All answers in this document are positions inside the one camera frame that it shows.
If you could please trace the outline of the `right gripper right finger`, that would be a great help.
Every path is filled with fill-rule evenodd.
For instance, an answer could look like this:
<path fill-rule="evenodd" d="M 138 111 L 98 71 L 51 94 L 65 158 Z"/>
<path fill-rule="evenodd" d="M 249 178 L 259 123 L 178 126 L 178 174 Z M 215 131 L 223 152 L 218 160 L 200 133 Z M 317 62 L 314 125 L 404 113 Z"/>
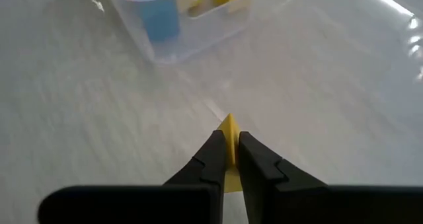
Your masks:
<path fill-rule="evenodd" d="M 423 187 L 329 185 L 247 131 L 238 153 L 250 224 L 423 224 Z"/>

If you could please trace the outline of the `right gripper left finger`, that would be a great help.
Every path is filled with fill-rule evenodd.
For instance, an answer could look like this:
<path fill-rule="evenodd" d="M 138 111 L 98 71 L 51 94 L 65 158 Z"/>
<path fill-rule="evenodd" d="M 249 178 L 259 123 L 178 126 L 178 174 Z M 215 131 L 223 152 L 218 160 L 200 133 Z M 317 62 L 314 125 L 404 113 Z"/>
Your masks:
<path fill-rule="evenodd" d="M 215 130 L 164 184 L 81 185 L 52 192 L 39 224 L 222 224 L 226 142 Z"/>

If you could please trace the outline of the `yellow wooden block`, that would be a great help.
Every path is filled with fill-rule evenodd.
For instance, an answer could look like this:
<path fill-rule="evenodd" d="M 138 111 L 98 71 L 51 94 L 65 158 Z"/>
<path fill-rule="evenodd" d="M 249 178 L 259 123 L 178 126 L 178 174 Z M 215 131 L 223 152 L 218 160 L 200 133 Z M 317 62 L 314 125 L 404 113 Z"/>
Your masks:
<path fill-rule="evenodd" d="M 229 113 L 217 128 L 222 131 L 226 142 L 227 164 L 225 171 L 224 192 L 241 192 L 243 190 L 238 170 L 238 150 L 240 128 L 233 115 Z"/>

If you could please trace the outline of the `blue wooden cube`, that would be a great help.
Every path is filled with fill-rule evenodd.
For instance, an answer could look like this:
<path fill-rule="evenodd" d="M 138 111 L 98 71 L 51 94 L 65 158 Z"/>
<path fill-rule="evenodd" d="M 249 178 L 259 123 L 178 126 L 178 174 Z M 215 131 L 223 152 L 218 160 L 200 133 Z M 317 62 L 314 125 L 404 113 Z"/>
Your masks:
<path fill-rule="evenodd" d="M 150 0 L 140 3 L 139 13 L 151 42 L 164 42 L 179 33 L 176 0 Z"/>

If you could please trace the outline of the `clear plastic bin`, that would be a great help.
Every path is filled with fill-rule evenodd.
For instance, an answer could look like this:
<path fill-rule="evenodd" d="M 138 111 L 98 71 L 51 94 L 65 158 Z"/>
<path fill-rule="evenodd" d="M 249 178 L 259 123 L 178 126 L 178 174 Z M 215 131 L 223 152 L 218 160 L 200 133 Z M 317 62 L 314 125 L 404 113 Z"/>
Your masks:
<path fill-rule="evenodd" d="M 153 63 L 174 64 L 242 30 L 250 17 L 251 0 L 231 0 L 215 6 L 212 0 L 176 0 L 179 33 L 164 42 L 151 42 L 139 13 L 150 0 L 111 0 L 143 57 Z"/>

